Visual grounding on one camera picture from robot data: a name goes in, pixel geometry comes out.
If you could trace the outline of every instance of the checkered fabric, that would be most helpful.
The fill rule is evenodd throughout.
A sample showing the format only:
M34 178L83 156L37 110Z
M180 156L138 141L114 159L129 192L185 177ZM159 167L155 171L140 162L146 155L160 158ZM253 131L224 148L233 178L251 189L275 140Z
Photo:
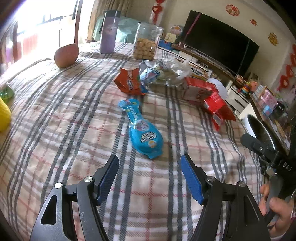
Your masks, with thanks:
M202 206L192 199L180 169L185 153L207 175L246 182L259 201L260 167L257 156L241 145L245 129L239 121L226 121L217 132L210 115L182 100L175 88L154 86L141 97L117 88L113 80L120 69L139 66L132 47L116 43L115 53L103 55L100 42L85 44L68 68L44 60L9 80L16 95L11 125L0 133L0 208L23 240L29 240L56 182L78 183L111 154L119 158L119 171L99 207L110 240L191 238ZM157 50L156 58L175 57ZM163 154L154 160L131 145L128 117L118 108L119 101L131 97L163 136ZM74 206L78 239L84 240L77 211ZM217 240L224 223L225 205Z

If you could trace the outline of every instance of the clear plastic jar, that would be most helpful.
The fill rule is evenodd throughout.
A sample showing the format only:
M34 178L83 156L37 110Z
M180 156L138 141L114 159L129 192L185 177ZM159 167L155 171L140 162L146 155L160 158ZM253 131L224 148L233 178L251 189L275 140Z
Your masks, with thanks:
M133 57L135 59L154 59L155 52L163 33L163 28L147 23L138 23L134 41Z

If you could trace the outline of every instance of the purple water bottle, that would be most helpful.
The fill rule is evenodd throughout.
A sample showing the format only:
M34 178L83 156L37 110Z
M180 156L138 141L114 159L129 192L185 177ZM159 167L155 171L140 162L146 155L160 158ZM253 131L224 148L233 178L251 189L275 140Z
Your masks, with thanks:
M104 20L99 33L102 33L101 53L107 54L114 52L120 11L108 10L104 13Z

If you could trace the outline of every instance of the flat screen tv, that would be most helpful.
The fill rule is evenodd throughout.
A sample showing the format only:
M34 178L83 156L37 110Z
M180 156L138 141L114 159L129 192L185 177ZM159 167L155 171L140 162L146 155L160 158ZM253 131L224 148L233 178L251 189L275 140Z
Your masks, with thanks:
M180 42L245 75L259 46L233 27L205 14L190 11Z

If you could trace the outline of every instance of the curtain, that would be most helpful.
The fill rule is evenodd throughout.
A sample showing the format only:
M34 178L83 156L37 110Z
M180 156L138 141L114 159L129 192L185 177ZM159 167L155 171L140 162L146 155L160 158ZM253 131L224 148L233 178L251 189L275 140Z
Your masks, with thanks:
M93 40L93 32L96 24L96 19L103 14L105 10L118 10L121 15L125 16L132 0L95 0L89 20L89 29L87 32L87 40Z

